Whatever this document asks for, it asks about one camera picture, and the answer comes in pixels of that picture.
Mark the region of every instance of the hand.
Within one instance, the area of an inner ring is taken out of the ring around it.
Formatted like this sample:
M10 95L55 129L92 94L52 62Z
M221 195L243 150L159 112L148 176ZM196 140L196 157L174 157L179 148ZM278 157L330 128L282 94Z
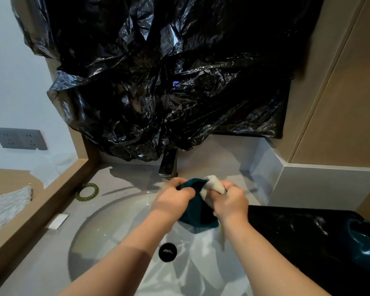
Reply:
M248 222L248 199L244 195L244 190L229 181L221 181L221 183L227 190L226 195L221 195L214 190L209 190L207 193L221 224L225 225L230 220Z
M177 190L176 187L183 184L187 179L174 178L165 183L156 195L151 206L151 214L158 214L158 218L164 219L172 227L185 212L189 201L195 196L193 188Z

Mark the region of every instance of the teal towel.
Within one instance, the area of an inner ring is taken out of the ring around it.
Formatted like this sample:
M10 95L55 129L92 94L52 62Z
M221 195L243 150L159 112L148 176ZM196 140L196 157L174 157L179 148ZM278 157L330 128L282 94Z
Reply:
M213 229L219 226L218 219L213 214L213 209L206 204L200 195L200 190L206 183L207 180L205 179L190 179L177 187L177 190L192 187L196 191L196 196L189 201L188 207L179 221L194 227Z

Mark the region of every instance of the forearm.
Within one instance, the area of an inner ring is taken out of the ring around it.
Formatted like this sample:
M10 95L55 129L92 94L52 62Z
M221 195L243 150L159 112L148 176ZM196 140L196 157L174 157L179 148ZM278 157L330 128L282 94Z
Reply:
M329 295L284 258L246 220L228 221L225 231L256 296Z
M103 260L74 281L61 296L134 295L170 224L151 213Z

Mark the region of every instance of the white sink basin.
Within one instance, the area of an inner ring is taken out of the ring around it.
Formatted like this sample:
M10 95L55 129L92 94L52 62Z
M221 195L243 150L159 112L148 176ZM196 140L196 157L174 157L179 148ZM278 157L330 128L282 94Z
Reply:
M102 259L146 218L155 195L156 191L148 191L123 197L87 219L69 252L72 281ZM163 262L157 249L136 295L252 295L230 243L226 240L223 250L221 241L220 228L194 229L177 222L160 243L174 244L177 256L172 262Z

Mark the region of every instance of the electrical outlet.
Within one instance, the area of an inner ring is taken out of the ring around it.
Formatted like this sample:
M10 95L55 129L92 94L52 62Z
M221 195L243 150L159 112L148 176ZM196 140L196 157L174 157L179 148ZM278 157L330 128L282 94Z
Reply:
M40 130L0 128L0 144L3 148L48 149Z

